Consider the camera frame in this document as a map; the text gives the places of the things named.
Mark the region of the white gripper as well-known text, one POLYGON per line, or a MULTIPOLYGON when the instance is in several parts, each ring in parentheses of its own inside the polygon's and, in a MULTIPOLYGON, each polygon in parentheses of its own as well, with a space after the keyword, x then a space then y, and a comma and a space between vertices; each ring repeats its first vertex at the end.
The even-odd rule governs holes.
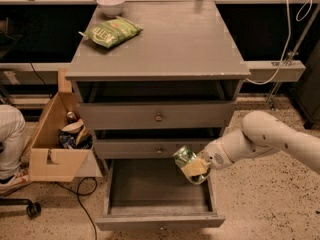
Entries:
POLYGON ((207 174, 209 167, 214 170, 222 170, 233 164, 227 156, 221 139, 216 139, 205 146, 203 158, 196 158, 184 165, 181 168, 184 175, 186 177, 199 176, 207 174))

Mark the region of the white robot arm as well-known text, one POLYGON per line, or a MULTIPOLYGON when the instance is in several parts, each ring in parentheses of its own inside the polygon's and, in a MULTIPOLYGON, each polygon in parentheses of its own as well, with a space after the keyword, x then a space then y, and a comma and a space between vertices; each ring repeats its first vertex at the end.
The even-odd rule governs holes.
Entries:
POLYGON ((210 142, 199 153, 184 146, 174 154, 174 159, 191 183, 201 184, 211 170, 279 151, 320 173, 320 139, 298 132, 262 111, 248 113, 239 129, 210 142))

